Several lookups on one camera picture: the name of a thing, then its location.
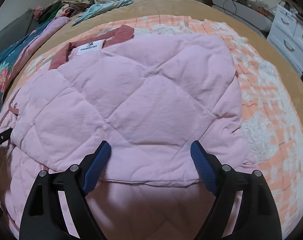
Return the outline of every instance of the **bed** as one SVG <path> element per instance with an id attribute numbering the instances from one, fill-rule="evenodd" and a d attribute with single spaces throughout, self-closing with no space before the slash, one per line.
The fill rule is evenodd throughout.
<path id="1" fill-rule="evenodd" d="M 21 78 L 24 77 L 24 73 L 26 73 L 26 67 L 29 66 L 30 62 L 37 59 L 40 55 L 45 52 L 53 49 L 54 47 L 60 45 L 61 43 L 80 35 L 92 28 L 95 28 L 102 24 L 107 24 L 109 22 L 121 21 L 121 20 L 129 20 L 133 18 L 139 17 L 149 17 L 154 15 L 173 15 L 173 16 L 190 16 L 190 18 L 195 20 L 203 21 L 204 19 L 214 21 L 214 22 L 225 22 L 228 26 L 234 29 L 240 36 L 246 37 L 248 39 L 249 44 L 251 44 L 260 54 L 262 58 L 272 63 L 276 66 L 279 76 L 282 80 L 283 85 L 285 86 L 290 99 L 291 104 L 294 106 L 294 109 L 297 112 L 297 115 L 301 122 L 301 131 L 303 134 L 303 83 L 301 82 L 298 75 L 294 72 L 292 67 L 276 52 L 276 50 L 262 37 L 257 35 L 253 30 L 243 25 L 242 23 L 236 21 L 235 19 L 227 16 L 226 14 L 217 11 L 207 5 L 204 5 L 195 0 L 135 0 L 133 4 L 114 9 L 110 12 L 102 14 L 100 16 L 94 17 L 92 19 L 86 20 L 74 27 L 71 27 L 72 21 L 61 28 L 57 33 L 55 33 L 39 50 L 33 55 L 30 61 L 26 64 L 25 68 L 19 73 L 16 79 L 13 81 L 10 89 L 7 92 L 5 97 L 5 101 L 10 98 L 10 95 L 14 91 L 14 89 L 21 84 Z M 278 159 L 276 162 L 283 162 L 283 159 Z M 268 165 L 262 165 L 262 170 L 268 170 L 272 168 Z M 273 173 L 279 173 L 282 170 L 274 170 Z M 294 179 L 292 177 L 286 177 L 284 175 L 278 175 L 278 184 L 281 186 L 277 188 L 277 190 L 282 190 L 285 192 L 292 183 L 294 183 Z M 286 217 L 289 212 L 292 212 L 294 218 L 291 218 L 291 225 L 282 225 L 283 232 L 285 236 L 288 236 L 287 239 L 294 239 L 297 232 L 301 232 L 303 228 L 303 219 L 301 219 L 303 215 L 303 210 L 296 207 L 293 208 L 293 204 L 282 205 L 279 208 L 279 213 L 281 213 L 281 219 Z M 298 221 L 300 222 L 300 226 L 293 231 Z"/>

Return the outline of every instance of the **fabric tag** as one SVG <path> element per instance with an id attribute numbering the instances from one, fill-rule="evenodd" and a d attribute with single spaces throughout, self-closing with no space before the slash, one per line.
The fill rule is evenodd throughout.
<path id="1" fill-rule="evenodd" d="M 100 40 L 100 41 L 93 41 L 93 42 L 81 45 L 78 47 L 78 52 L 76 55 L 79 56 L 79 55 L 82 55 L 89 51 L 99 50 L 102 48 L 103 43 L 104 43 L 104 40 Z"/>

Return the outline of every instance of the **floral pattern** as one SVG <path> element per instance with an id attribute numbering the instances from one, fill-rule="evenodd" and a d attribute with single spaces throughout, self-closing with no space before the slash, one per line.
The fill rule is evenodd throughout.
<path id="1" fill-rule="evenodd" d="M 9 63 L 5 61 L 0 65 L 0 92 L 4 93 Z"/>

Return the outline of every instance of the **blue gripper pad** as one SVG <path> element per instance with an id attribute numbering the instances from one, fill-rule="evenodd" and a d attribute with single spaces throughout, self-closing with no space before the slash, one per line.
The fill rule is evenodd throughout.
<path id="1" fill-rule="evenodd" d="M 86 195 L 88 195 L 88 193 L 93 191 L 96 187 L 100 174 L 102 173 L 111 156 L 111 152 L 112 149 L 109 143 L 104 143 L 100 151 L 97 153 L 92 164 L 88 168 L 87 172 L 85 173 L 84 187 L 82 190 Z"/>
<path id="2" fill-rule="evenodd" d="M 190 155 L 206 189 L 217 196 L 216 174 L 196 142 L 191 144 Z"/>

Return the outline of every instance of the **mattress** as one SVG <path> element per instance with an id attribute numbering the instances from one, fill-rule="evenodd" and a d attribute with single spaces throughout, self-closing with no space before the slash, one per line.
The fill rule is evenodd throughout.
<path id="1" fill-rule="evenodd" d="M 215 25 L 216 27 L 213 28 L 210 21 L 225 22 L 226 24 Z M 158 29 L 160 28 L 160 25 L 177 26 L 179 28 L 186 27 L 193 32 L 220 35 L 227 44 L 229 43 L 229 45 L 232 45 L 234 37 L 241 36 L 247 38 L 247 40 L 244 40 L 244 44 L 250 44 L 251 46 L 244 46 L 243 54 L 248 55 L 249 60 L 247 61 L 246 66 L 242 65 L 241 61 L 238 66 L 235 64 L 235 67 L 239 72 L 240 84 L 243 86 L 242 90 L 248 91 L 248 93 L 243 96 L 243 119 L 245 125 L 242 128 L 250 129 L 250 127 L 255 127 L 262 129 L 269 125 L 273 130 L 274 136 L 269 135 L 271 140 L 270 144 L 262 145 L 262 149 L 260 149 L 261 152 L 264 150 L 272 150 L 273 154 L 270 156 L 263 156 L 260 162 L 260 168 L 264 172 L 274 194 L 282 222 L 283 234 L 284 236 L 288 235 L 303 215 L 303 203 L 300 203 L 299 201 L 300 197 L 303 196 L 303 180 L 300 178 L 302 174 L 301 169 L 303 169 L 303 158 L 301 158 L 301 156 L 303 157 L 303 83 L 291 66 L 288 65 L 265 39 L 224 13 L 194 0 L 135 0 L 132 5 L 114 9 L 103 15 L 86 20 L 74 27 L 71 27 L 70 22 L 53 35 L 34 54 L 30 62 L 26 64 L 24 70 L 21 71 L 19 76 L 15 79 L 12 87 L 9 89 L 7 98 L 15 87 L 22 85 L 26 79 L 28 79 L 28 76 L 37 70 L 42 61 L 46 59 L 50 60 L 50 56 L 62 46 L 61 44 L 63 42 L 69 39 L 84 39 L 91 35 L 97 36 L 101 34 L 101 32 L 110 30 L 110 28 L 114 28 L 120 24 L 135 27 L 137 30 L 141 29 L 142 32 L 153 32 L 155 30 L 153 26 L 156 25 L 158 25 Z M 279 109 L 276 106 L 266 110 L 262 114 L 269 122 L 265 123 L 263 126 L 263 121 L 260 117 L 254 118 L 255 113 L 261 114 L 258 107 L 259 102 L 250 99 L 251 87 L 253 84 L 255 85 L 258 83 L 258 80 L 254 77 L 257 73 L 250 73 L 250 71 L 254 71 L 255 64 L 257 64 L 260 59 L 267 60 L 271 65 L 275 66 L 277 77 L 279 77 L 279 80 L 281 79 L 281 86 L 277 88 L 266 86 L 265 89 L 279 89 L 283 91 L 283 97 L 288 99 L 287 104 L 292 106 L 291 110 Z M 296 122 L 297 125 L 291 127 L 291 122 Z M 299 130 L 298 133 L 302 134 L 295 140 L 296 144 L 302 146 L 300 151 L 296 150 L 295 152 L 291 150 L 293 141 L 290 141 L 290 139 L 292 139 L 291 137 L 285 138 L 285 130 L 287 129 L 289 129 L 287 134 L 296 134 L 297 129 Z M 293 165 L 292 161 L 289 161 L 288 155 L 293 153 L 297 155 L 296 159 L 300 159 L 301 162 L 297 168 L 294 169 L 294 172 L 287 172 L 289 169 L 288 167 Z"/>

